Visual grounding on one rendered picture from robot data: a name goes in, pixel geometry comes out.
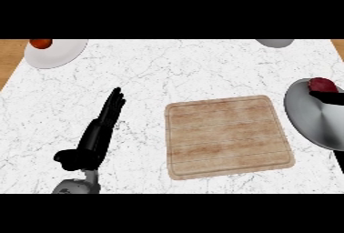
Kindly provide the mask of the red pear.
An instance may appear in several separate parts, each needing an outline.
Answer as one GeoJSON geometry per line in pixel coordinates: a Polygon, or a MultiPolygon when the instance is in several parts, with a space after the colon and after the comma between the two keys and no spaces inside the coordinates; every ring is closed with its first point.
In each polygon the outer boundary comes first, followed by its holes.
{"type": "Polygon", "coordinates": [[[323,77],[314,77],[307,82],[307,87],[310,91],[319,91],[319,92],[329,92],[336,93],[336,85],[335,83],[323,77]]]}

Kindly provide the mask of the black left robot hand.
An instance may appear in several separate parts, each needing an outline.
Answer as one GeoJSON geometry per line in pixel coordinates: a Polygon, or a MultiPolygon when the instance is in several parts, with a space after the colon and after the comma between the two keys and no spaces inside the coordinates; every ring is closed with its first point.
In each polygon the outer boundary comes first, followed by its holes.
{"type": "Polygon", "coordinates": [[[125,104],[121,88],[116,87],[103,104],[99,116],[91,120],[75,149],[60,150],[53,160],[66,171],[97,170],[104,159],[112,139],[112,129],[125,104]]]}

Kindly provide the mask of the grey bowl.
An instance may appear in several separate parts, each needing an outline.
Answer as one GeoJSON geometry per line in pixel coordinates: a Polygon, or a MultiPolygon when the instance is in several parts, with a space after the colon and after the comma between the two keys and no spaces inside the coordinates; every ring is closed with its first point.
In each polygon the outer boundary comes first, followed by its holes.
{"type": "Polygon", "coordinates": [[[282,48],[292,43],[292,39],[258,39],[258,42],[267,47],[282,48]]]}

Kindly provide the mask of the white plate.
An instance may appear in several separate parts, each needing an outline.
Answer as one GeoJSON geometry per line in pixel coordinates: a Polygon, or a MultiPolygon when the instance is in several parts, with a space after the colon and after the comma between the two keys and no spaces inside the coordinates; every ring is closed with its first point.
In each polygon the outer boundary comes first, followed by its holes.
{"type": "Polygon", "coordinates": [[[69,63],[87,46],[87,39],[53,39],[51,45],[38,49],[26,44],[23,58],[28,65],[38,69],[50,69],[69,63]]]}

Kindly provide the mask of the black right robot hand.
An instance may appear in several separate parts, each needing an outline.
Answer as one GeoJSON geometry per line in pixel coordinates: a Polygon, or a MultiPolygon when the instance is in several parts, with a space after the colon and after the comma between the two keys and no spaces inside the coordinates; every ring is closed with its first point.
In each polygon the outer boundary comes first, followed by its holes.
{"type": "Polygon", "coordinates": [[[324,104],[344,106],[344,93],[310,91],[308,94],[324,104]]]}

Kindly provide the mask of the orange fruit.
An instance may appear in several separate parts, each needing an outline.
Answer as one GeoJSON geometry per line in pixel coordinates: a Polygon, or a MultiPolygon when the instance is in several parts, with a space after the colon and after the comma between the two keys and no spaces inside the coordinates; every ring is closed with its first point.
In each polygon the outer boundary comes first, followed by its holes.
{"type": "Polygon", "coordinates": [[[51,39],[31,39],[29,44],[37,49],[45,49],[51,46],[51,39]]]}

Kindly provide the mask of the silver pan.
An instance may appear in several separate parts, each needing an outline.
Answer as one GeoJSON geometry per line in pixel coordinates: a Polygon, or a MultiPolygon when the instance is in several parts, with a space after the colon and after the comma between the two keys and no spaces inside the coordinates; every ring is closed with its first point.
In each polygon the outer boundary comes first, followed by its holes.
{"type": "Polygon", "coordinates": [[[344,172],[344,103],[323,103],[308,94],[310,79],[296,80],[285,93],[283,106],[292,126],[304,138],[333,151],[344,172]]]}

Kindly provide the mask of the wooden cutting board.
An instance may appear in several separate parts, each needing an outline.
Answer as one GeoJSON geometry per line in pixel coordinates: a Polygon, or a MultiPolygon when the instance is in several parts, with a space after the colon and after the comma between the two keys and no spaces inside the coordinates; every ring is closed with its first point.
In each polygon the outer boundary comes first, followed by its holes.
{"type": "Polygon", "coordinates": [[[226,176],[293,165],[267,96],[172,103],[164,117],[171,179],[226,176]]]}

